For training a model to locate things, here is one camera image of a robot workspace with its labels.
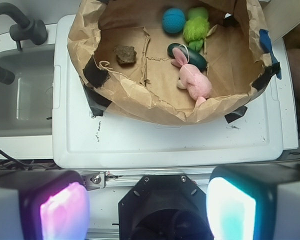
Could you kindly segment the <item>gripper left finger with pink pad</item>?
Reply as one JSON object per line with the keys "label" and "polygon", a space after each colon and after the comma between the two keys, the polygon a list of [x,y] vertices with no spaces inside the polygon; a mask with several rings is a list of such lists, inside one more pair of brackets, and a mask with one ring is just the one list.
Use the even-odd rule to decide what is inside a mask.
{"label": "gripper left finger with pink pad", "polygon": [[90,199],[74,170],[0,170],[0,240],[83,240]]}

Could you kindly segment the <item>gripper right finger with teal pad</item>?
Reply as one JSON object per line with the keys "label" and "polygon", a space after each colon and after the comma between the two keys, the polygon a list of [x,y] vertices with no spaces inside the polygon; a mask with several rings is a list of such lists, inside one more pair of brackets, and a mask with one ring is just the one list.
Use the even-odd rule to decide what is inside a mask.
{"label": "gripper right finger with teal pad", "polygon": [[217,166],[206,212],[217,240],[300,240],[300,163]]}

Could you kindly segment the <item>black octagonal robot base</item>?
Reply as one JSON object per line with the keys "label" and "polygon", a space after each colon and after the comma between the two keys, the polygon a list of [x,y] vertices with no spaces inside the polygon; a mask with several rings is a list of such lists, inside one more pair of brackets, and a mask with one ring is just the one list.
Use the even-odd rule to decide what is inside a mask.
{"label": "black octagonal robot base", "polygon": [[186,175],[145,175],[118,203],[121,240],[212,240],[206,193]]}

